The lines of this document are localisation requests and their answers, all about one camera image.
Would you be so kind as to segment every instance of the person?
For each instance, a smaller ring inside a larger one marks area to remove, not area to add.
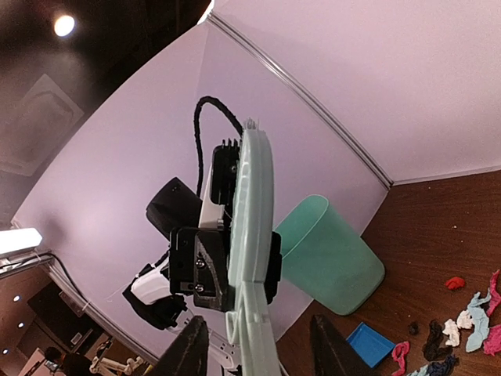
[[[81,354],[63,354],[55,347],[48,347],[45,358],[57,364],[66,376],[95,376],[90,371],[92,361]]]

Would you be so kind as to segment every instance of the light fixture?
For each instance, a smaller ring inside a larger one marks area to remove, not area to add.
[[[75,19],[72,16],[61,16],[54,23],[54,32],[58,37],[66,37],[75,27]]]
[[[207,17],[209,17],[209,14],[211,14],[212,9],[214,9],[214,0],[211,0],[211,4],[209,4],[207,9],[205,9],[204,14],[202,15],[202,17],[198,20],[198,22],[196,24],[200,25],[201,23],[203,23],[207,19]]]
[[[40,243],[41,235],[36,229],[0,231],[0,256],[37,247]]]

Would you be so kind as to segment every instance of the blue tray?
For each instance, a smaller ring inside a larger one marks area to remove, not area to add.
[[[395,347],[393,342],[364,323],[360,323],[346,340],[371,368],[381,363]]]

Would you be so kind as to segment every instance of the teal bucket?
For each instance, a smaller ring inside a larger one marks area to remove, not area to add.
[[[279,224],[283,277],[338,315],[353,313],[384,278],[384,266],[322,196],[305,198]]]

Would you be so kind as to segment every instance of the white cloth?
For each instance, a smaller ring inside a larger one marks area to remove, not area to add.
[[[470,311],[466,309],[460,313],[457,317],[457,327],[459,329],[471,329],[473,327],[473,318]]]
[[[445,343],[447,346],[457,347],[460,345],[460,330],[454,320],[448,319],[445,322],[445,329],[442,333],[449,336]]]

